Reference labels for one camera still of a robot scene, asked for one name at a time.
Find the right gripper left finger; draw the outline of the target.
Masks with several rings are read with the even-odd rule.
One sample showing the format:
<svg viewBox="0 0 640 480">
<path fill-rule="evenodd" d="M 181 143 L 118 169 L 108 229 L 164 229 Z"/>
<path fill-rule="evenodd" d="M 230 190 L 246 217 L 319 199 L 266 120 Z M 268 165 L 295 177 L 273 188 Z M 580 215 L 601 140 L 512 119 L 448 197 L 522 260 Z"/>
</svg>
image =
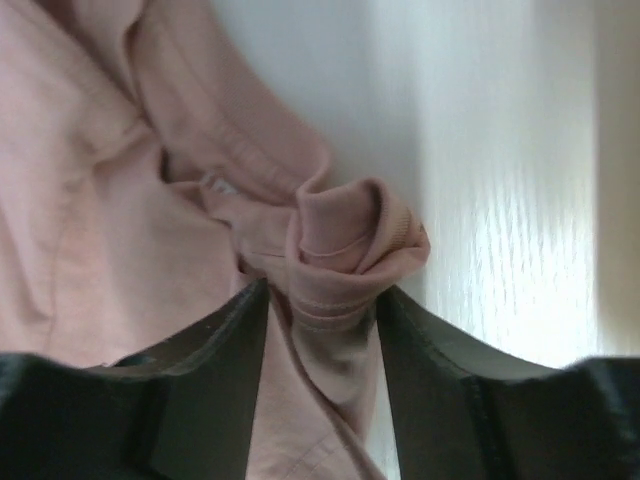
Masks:
<svg viewBox="0 0 640 480">
<path fill-rule="evenodd" d="M 269 289 L 111 367 L 1 358 L 5 479 L 241 479 L 248 465 Z"/>
</svg>

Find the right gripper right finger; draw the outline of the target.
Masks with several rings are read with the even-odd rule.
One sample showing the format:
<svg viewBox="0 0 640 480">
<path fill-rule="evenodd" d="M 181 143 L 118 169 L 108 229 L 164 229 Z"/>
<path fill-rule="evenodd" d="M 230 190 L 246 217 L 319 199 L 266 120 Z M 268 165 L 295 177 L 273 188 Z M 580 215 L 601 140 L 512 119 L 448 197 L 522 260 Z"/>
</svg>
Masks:
<svg viewBox="0 0 640 480">
<path fill-rule="evenodd" d="M 635 479 L 639 362 L 552 369 L 501 352 L 398 288 L 378 331 L 404 479 Z"/>
</svg>

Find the pink t shirt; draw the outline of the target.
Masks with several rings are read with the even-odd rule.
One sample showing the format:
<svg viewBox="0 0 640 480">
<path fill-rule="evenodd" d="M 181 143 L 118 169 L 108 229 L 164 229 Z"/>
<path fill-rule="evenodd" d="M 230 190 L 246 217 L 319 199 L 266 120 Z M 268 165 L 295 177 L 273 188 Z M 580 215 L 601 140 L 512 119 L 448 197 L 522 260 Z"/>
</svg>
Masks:
<svg viewBox="0 0 640 480">
<path fill-rule="evenodd" d="M 1 347 L 92 367 L 272 296 L 251 479 L 377 479 L 376 297 L 426 232 L 250 70 L 206 1 L 1 5 Z"/>
</svg>

